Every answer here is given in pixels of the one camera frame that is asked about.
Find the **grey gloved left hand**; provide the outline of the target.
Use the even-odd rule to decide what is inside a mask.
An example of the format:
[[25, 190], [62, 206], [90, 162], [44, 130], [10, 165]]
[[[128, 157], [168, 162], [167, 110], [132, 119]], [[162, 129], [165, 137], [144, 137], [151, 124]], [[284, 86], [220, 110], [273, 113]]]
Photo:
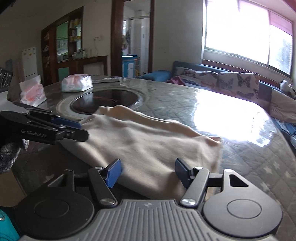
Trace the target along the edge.
[[16, 142], [1, 142], [1, 174], [10, 171], [21, 151], [27, 150], [29, 145], [28, 140], [17, 140]]

